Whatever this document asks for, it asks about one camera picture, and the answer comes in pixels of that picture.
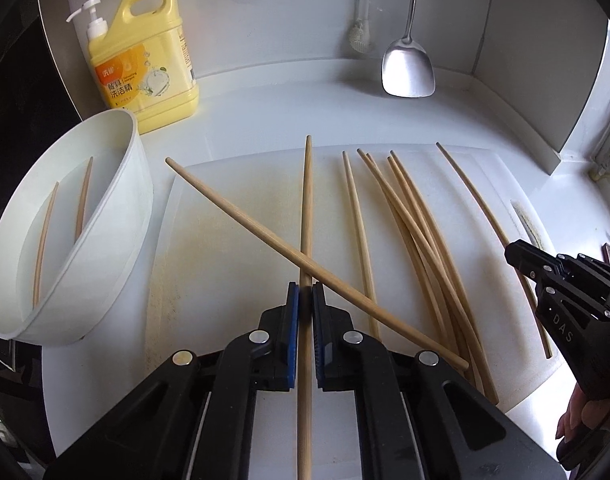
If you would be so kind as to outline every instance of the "white pump dispenser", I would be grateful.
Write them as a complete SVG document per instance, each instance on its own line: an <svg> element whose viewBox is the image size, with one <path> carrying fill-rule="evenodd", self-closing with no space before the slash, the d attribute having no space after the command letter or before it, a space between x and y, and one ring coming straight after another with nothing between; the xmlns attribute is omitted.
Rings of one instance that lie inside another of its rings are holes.
<svg viewBox="0 0 610 480"><path fill-rule="evenodd" d="M86 1L80 9L76 9L73 13L70 14L69 18L65 20L66 22L70 22L70 20L80 14L83 10L90 10L90 23L88 24L88 40L93 40L94 38L98 38L99 36L104 35L108 31L108 22L103 18L96 17L96 6L101 3L101 0L88 0Z"/></svg>

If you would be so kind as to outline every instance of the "cutting board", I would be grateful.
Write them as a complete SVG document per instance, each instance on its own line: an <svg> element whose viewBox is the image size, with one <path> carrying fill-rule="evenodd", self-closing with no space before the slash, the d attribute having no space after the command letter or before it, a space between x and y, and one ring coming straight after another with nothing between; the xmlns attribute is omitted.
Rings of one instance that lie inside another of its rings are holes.
<svg viewBox="0 0 610 480"><path fill-rule="evenodd" d="M414 268L373 176L357 146L315 148L313 257L363 290L361 268L341 152L351 156L365 221L377 303L428 336L437 338ZM536 325L503 247L457 174L428 145L370 145L381 170L394 182L386 156L396 150L421 190L460 271L504 412L529 396L558 368L546 360ZM515 212L554 252L540 219L498 155L448 147L480 191L510 240L529 240ZM199 164L188 170L294 246L301 225L303 150L262 153ZM184 180L173 184L150 282L146 325L147 372L174 351L197 354L223 349L254 330L262 311L283 304L298 269L221 212ZM326 289L328 304L345 308L357 330L367 315ZM386 327L393 351L419 348ZM360 476L352 395L314 392L314 476ZM250 478L294 476L295 395L259 393Z"/></svg>

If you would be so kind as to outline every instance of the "white countertop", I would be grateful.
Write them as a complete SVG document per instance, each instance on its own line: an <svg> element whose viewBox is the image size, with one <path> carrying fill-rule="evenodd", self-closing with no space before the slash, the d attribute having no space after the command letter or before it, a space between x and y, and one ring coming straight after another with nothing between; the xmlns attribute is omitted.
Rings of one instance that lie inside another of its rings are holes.
<svg viewBox="0 0 610 480"><path fill-rule="evenodd" d="M493 150L528 195L558 252L600 258L607 241L610 210L598 187L584 174L548 176L467 91L439 88L430 98L406 100L384 94L380 83L370 81L289 82L205 98L192 118L142 137L154 204L143 249L124 290L85 338L43 349L45 408L57 454L143 379L148 280L173 182L165 157L190 166L301 148L308 134L316 146L439 141ZM549 452L556 449L556 422L573 384L562 367L509 413Z"/></svg>

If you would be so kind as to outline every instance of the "yellow detergent bottle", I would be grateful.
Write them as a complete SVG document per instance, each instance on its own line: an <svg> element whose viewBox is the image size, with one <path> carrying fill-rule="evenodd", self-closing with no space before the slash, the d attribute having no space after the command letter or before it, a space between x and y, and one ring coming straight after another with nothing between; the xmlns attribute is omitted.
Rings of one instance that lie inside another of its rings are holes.
<svg viewBox="0 0 610 480"><path fill-rule="evenodd" d="M139 133L173 123L194 113L198 85L183 36L176 0L162 0L152 12L134 15L123 0L112 26L96 17L100 0L86 1L67 19L90 11L90 63L112 108L134 112Z"/></svg>

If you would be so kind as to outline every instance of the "metal bolt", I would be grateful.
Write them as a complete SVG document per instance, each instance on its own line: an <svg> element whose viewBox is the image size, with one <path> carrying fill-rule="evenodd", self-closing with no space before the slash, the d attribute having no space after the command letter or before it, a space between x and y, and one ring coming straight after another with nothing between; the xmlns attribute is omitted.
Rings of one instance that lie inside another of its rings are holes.
<svg viewBox="0 0 610 480"><path fill-rule="evenodd" d="M172 362L176 366L185 366L189 365L193 358L194 356L192 355L192 352L188 352L187 350L179 350L172 355Z"/></svg>
<svg viewBox="0 0 610 480"><path fill-rule="evenodd" d="M348 330L343 334L344 341L353 345L358 345L363 340L363 334L356 332L355 330Z"/></svg>
<svg viewBox="0 0 610 480"><path fill-rule="evenodd" d="M265 330L255 330L254 332L250 332L249 340L257 345L267 343L269 341L269 334Z"/></svg>
<svg viewBox="0 0 610 480"><path fill-rule="evenodd" d="M438 364L438 355L435 352L425 350L418 356L418 360L426 366L435 366Z"/></svg>

